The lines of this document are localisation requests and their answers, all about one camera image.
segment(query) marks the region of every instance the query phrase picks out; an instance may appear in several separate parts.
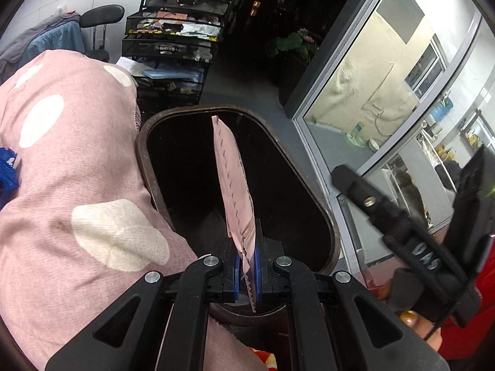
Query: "gray cloth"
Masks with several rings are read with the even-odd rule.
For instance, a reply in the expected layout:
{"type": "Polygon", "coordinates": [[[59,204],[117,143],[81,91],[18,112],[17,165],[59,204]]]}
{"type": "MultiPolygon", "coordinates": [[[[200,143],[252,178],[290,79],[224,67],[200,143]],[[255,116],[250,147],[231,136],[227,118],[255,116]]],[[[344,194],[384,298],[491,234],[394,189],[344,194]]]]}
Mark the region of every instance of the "gray cloth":
{"type": "Polygon", "coordinates": [[[19,69],[19,62],[29,44],[38,36],[56,28],[63,23],[77,21],[81,16],[79,14],[57,14],[37,24],[35,27],[21,33],[14,41],[9,43],[6,48],[0,52],[0,85],[9,79],[19,69]]]}

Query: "black trash bin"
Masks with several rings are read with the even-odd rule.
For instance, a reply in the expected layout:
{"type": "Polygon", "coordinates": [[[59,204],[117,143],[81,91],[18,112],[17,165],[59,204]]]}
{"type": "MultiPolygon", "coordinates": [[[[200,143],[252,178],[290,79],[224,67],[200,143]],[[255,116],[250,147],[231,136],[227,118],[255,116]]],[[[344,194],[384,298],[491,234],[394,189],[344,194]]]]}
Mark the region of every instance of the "black trash bin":
{"type": "Polygon", "coordinates": [[[143,126],[138,157],[157,210],[198,256],[210,254],[217,239],[228,238],[213,147],[213,115],[236,137],[263,235],[279,240],[286,255],[311,270],[330,273],[340,251],[330,214],[267,125],[239,107],[173,109],[143,126]]]}

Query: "black mesh drawer organizer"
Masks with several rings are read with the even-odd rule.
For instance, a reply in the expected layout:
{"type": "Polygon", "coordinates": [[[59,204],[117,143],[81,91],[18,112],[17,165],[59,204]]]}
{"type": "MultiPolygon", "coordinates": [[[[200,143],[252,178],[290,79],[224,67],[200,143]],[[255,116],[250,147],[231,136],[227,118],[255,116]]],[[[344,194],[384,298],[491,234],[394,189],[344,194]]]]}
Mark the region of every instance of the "black mesh drawer organizer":
{"type": "Polygon", "coordinates": [[[122,56],[149,66],[138,98],[169,107],[199,103],[234,0],[141,0],[127,17],[122,56]]]}

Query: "pink cloth with white polka dots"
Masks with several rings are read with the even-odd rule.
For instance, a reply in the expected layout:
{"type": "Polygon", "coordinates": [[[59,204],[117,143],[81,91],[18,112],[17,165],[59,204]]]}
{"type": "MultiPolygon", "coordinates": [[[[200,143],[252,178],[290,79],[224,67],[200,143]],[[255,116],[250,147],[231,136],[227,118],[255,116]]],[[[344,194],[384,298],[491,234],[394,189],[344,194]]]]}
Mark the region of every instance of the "pink cloth with white polka dots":
{"type": "MultiPolygon", "coordinates": [[[[135,154],[136,88],[123,69],[46,51],[0,86],[2,145],[20,188],[0,211],[0,315],[40,370],[147,271],[196,259],[156,212],[135,154]]],[[[209,323],[205,370],[262,370],[209,323]]]]}

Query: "potted plant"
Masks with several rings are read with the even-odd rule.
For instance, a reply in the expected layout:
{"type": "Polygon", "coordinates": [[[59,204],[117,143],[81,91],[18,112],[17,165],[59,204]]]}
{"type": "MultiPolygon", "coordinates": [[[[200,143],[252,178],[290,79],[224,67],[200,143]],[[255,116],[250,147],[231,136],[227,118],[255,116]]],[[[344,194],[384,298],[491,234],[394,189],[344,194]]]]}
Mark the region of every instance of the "potted plant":
{"type": "Polygon", "coordinates": [[[266,54],[280,66],[279,102],[285,106],[318,48],[307,29],[299,29],[288,37],[276,37],[266,44],[266,54]]]}

